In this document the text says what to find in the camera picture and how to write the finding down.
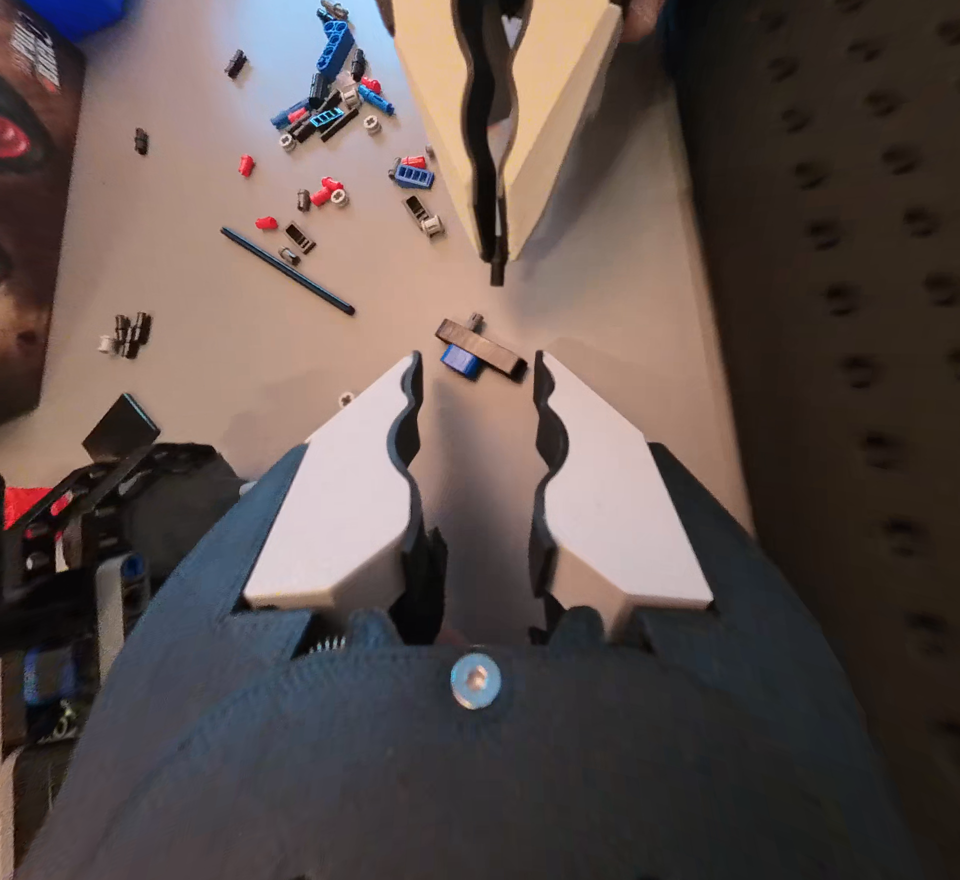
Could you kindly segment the toy truck set box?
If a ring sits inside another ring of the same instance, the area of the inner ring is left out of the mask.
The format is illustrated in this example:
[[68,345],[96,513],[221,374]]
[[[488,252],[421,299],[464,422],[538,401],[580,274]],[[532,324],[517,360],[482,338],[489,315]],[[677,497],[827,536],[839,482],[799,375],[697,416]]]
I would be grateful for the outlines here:
[[1,422],[40,403],[87,62],[1,0]]

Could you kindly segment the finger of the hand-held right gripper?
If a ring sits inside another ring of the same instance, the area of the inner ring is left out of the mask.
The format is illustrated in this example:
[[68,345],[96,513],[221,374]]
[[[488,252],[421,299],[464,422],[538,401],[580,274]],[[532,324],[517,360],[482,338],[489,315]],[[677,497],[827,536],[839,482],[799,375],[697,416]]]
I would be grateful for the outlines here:
[[498,148],[498,234],[517,261],[536,231],[570,144],[623,27],[626,0],[524,0],[510,43],[509,130]]
[[376,0],[420,109],[455,211],[483,260],[494,257],[494,78],[484,0]]

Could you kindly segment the blue angled holed beam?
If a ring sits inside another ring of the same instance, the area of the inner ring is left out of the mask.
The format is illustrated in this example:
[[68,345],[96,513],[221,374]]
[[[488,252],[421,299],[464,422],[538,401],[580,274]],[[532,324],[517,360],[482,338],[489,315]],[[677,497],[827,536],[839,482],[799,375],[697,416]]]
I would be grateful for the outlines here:
[[316,71],[334,80],[354,47],[354,35],[346,21],[331,19],[322,25],[326,43],[316,63]]

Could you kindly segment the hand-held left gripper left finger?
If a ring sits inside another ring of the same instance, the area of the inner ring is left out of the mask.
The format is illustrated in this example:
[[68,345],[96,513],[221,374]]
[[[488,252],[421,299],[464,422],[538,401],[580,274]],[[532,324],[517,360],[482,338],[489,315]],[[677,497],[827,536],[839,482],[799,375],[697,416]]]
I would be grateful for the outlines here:
[[251,608],[309,610],[336,629],[383,610],[406,644],[435,642],[449,548],[410,470],[423,403],[413,351],[307,438],[244,587]]

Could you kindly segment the blue connector brick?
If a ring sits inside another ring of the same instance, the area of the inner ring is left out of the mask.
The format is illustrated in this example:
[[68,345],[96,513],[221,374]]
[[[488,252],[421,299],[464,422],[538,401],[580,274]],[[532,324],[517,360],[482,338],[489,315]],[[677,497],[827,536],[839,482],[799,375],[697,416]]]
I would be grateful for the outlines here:
[[448,343],[444,347],[440,362],[447,369],[471,382],[476,381],[484,368],[484,362],[481,358],[455,343]]

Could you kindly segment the long black axle rod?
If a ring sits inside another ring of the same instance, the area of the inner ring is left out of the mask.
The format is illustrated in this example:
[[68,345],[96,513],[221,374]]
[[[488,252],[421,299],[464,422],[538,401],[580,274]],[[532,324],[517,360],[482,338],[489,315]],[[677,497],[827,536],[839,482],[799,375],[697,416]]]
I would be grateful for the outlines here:
[[223,226],[220,228],[220,233],[224,238],[227,238],[238,248],[245,250],[247,253],[255,257],[261,263],[267,265],[275,272],[284,275],[288,279],[292,280],[297,286],[305,289],[314,297],[321,299],[323,302],[334,307],[341,313],[347,315],[348,317],[355,316],[355,307],[353,304],[349,303],[347,300],[341,298],[337,294],[333,293],[329,289],[321,286],[316,283],[305,274],[301,273],[294,266],[283,261],[280,257],[269,253],[268,251],[262,249],[255,243],[253,243],[248,238],[237,233],[233,229]]

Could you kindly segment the dark grey holed beam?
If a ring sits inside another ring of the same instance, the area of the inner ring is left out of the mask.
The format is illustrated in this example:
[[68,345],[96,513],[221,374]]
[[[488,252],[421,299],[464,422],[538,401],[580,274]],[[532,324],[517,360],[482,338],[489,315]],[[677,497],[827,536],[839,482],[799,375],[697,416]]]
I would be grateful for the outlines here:
[[473,353],[484,363],[485,368],[497,371],[513,382],[522,380],[527,370],[524,358],[503,347],[481,333],[472,332],[468,325],[444,319],[435,332],[444,345],[455,344]]

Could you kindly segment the grey desk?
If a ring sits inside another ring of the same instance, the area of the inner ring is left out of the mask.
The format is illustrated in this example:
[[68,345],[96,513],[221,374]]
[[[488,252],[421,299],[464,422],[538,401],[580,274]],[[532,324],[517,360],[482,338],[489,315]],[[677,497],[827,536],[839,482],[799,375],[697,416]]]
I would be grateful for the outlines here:
[[[486,318],[528,361],[557,356],[651,440],[669,446],[752,531],[752,508],[692,207],[676,98],[648,37],[621,46],[566,161],[541,231],[489,274],[438,178],[427,239],[382,164],[429,137],[374,0],[349,11],[366,74],[395,116],[356,118],[287,152],[271,119],[304,100],[326,38],[320,0],[133,0],[83,43],[87,72],[39,409],[2,427],[2,467],[25,486],[66,474],[81,439],[131,392],[165,440],[209,442],[255,477],[329,419],[340,394],[403,354],[424,358],[414,474],[455,550],[522,550],[543,463],[531,379],[468,382],[440,361],[441,319]],[[224,70],[237,49],[247,64]],[[147,130],[147,156],[135,151]],[[238,173],[242,154],[255,160]],[[323,178],[346,207],[297,209]],[[256,219],[273,216],[278,229]],[[304,254],[284,229],[316,247]],[[221,235],[228,227],[355,307],[350,316]],[[117,314],[152,315],[149,343],[98,352]]]

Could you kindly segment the person's right hand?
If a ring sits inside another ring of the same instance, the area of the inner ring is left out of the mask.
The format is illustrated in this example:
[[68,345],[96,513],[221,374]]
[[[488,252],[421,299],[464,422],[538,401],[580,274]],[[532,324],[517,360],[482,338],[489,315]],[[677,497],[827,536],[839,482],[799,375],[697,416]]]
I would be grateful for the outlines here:
[[652,36],[666,4],[667,0],[627,0],[620,42],[624,45],[638,44]]

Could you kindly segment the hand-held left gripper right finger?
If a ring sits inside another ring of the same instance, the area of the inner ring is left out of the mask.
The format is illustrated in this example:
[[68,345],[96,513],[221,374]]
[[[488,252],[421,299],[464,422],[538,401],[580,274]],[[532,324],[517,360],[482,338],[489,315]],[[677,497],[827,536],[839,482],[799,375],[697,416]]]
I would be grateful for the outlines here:
[[643,432],[551,353],[534,360],[534,491],[529,569],[547,630],[574,608],[606,639],[638,609],[707,610],[701,564]]

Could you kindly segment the black toy truck model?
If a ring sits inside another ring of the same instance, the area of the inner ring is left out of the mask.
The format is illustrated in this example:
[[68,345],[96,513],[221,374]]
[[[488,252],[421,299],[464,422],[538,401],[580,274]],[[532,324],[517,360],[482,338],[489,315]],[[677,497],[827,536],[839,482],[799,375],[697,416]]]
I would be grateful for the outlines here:
[[74,469],[3,523],[3,758],[80,735],[150,600],[243,485],[209,445],[155,443]]

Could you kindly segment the black dimpled mat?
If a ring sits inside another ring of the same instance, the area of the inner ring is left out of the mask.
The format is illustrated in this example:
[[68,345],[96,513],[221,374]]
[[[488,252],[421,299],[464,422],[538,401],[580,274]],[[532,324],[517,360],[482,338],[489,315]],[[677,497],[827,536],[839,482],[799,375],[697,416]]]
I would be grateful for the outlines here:
[[959,0],[665,13],[758,539],[958,878]]

